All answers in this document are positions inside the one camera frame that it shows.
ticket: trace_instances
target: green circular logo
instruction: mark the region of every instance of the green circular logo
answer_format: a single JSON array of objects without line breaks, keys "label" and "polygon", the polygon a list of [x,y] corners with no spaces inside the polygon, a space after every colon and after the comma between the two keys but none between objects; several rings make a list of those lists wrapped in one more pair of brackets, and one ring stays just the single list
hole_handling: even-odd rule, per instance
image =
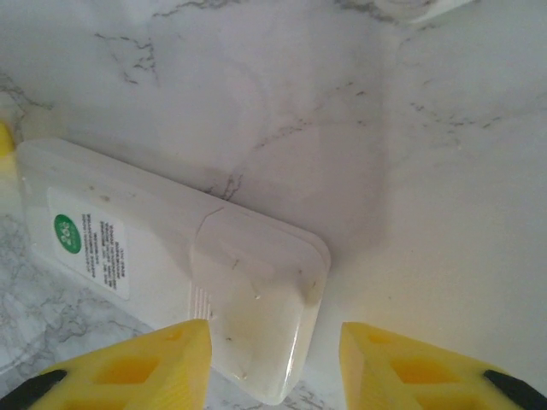
[{"label": "green circular logo", "polygon": [[82,241],[76,225],[66,215],[59,214],[53,221],[55,234],[62,247],[71,254],[77,254],[82,249]]}]

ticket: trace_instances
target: yellow object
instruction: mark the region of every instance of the yellow object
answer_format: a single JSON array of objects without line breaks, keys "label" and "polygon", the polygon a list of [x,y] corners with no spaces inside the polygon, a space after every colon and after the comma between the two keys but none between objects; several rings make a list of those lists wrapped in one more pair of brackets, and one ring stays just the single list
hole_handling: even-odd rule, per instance
[{"label": "yellow object", "polygon": [[487,363],[362,323],[344,323],[340,368],[349,410],[517,410]]},{"label": "yellow object", "polygon": [[13,152],[14,140],[11,138],[8,126],[0,122],[0,158]]},{"label": "yellow object", "polygon": [[67,376],[32,410],[201,410],[211,363],[206,320],[190,320],[46,369]]}]

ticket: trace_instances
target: printed label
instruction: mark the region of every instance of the printed label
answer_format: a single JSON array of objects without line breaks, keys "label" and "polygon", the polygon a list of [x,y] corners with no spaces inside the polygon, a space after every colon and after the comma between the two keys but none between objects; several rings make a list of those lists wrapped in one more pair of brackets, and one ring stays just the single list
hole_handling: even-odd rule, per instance
[{"label": "printed label", "polygon": [[122,299],[129,298],[123,223],[55,188],[48,190],[56,257]]}]

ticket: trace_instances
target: white object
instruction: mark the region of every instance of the white object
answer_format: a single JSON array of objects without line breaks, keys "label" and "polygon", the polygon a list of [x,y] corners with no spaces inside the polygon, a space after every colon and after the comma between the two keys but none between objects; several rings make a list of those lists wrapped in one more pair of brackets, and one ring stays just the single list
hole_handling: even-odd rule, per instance
[{"label": "white object", "polygon": [[318,237],[60,139],[17,158],[39,262],[155,329],[209,319],[214,367],[283,401],[330,267]]},{"label": "white object", "polygon": [[376,6],[399,20],[423,23],[473,0],[374,0]]}]

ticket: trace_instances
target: white marble surface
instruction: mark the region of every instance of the white marble surface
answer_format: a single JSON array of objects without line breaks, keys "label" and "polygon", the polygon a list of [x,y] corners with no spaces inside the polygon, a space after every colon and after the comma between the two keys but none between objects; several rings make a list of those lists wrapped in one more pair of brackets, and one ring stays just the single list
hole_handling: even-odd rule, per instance
[{"label": "white marble surface", "polygon": [[[408,28],[360,3],[2,0],[0,114],[19,138],[68,138],[325,239],[303,384],[281,408],[343,408],[353,319],[547,391],[547,4]],[[144,330],[33,267],[15,220],[4,383]],[[248,400],[212,382],[211,408]]]}]

